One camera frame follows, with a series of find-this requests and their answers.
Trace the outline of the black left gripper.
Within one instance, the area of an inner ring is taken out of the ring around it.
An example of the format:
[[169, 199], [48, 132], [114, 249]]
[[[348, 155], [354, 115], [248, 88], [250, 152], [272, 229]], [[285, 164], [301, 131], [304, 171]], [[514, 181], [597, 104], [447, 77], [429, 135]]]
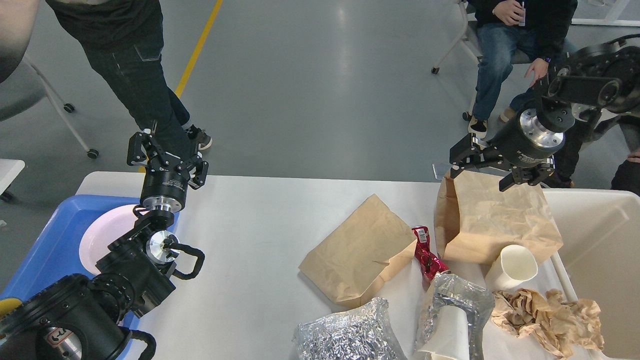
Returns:
[[188, 186], [198, 190], [206, 183], [210, 164], [196, 152], [184, 161], [163, 152], [156, 139], [157, 121], [135, 132], [126, 153], [128, 166], [145, 168], [140, 205], [147, 210], [180, 212], [186, 205]]

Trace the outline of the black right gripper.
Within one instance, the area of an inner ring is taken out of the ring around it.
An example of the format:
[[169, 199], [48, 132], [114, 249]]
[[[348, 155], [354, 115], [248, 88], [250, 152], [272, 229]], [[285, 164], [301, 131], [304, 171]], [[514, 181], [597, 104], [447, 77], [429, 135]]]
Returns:
[[499, 181], [500, 192], [514, 185], [536, 186], [555, 171], [554, 155], [566, 142], [564, 121], [549, 121], [546, 114], [530, 108], [508, 120], [488, 142], [468, 133], [449, 150], [449, 177], [492, 167], [510, 171]]

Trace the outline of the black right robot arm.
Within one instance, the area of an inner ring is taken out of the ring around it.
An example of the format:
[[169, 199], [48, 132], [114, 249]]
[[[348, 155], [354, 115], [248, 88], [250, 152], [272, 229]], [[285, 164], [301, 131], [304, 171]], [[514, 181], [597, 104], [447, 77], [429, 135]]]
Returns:
[[566, 54], [534, 85], [534, 98], [489, 140], [466, 135], [449, 151], [454, 179], [469, 169], [492, 167], [507, 175], [499, 191], [514, 185], [535, 186], [551, 177], [554, 154], [578, 115], [574, 105], [590, 112], [639, 115], [638, 46], [627, 35]]

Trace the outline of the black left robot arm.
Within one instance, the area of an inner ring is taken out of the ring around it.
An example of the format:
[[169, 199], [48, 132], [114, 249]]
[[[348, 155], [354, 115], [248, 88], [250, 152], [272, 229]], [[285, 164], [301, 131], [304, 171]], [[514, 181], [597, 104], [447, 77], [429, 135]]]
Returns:
[[203, 251], [169, 231], [187, 189], [206, 182], [198, 141], [189, 150], [189, 157], [164, 150], [154, 129], [130, 137], [126, 161], [145, 168], [133, 228], [108, 245], [97, 276], [63, 276], [1, 318], [3, 360], [116, 360], [133, 340], [146, 344], [141, 360], [154, 357], [153, 335], [121, 321], [151, 312], [174, 291], [172, 277], [192, 280], [204, 264]]

